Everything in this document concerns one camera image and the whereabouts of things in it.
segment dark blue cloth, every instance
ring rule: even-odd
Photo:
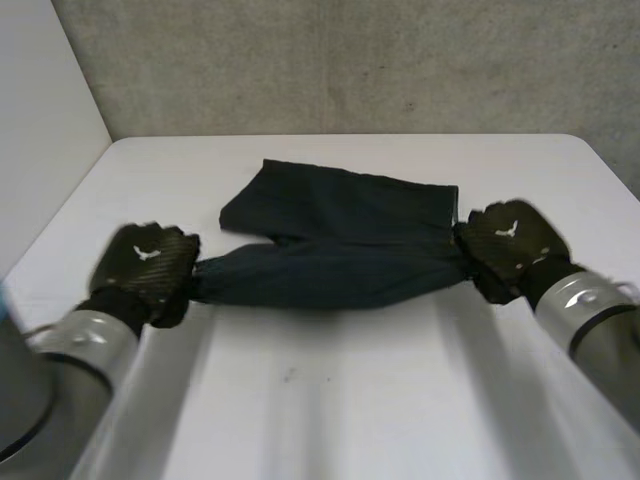
[[[453,243],[458,188],[265,160],[220,225],[263,235],[196,265],[205,303],[307,309],[390,305],[467,277]]]

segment table surface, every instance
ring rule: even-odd
[[[197,232],[202,258],[253,239],[218,213],[263,158],[457,184],[460,217],[525,198],[574,258],[640,285],[640,204],[566,135],[131,138],[113,144],[6,284],[28,327],[60,318],[125,222]],[[521,300],[468,284],[366,312],[192,305],[145,332],[78,470],[108,479],[603,479],[640,441]]]

